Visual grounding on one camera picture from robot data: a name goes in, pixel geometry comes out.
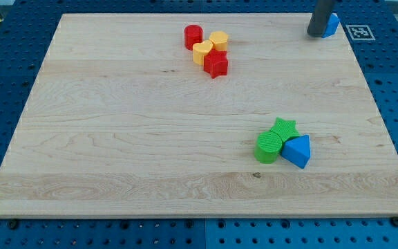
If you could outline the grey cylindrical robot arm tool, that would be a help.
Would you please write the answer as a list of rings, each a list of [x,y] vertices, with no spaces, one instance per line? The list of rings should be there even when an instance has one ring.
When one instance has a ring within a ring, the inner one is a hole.
[[[317,0],[307,27],[311,37],[322,37],[325,34],[330,16],[334,10],[335,0]]]

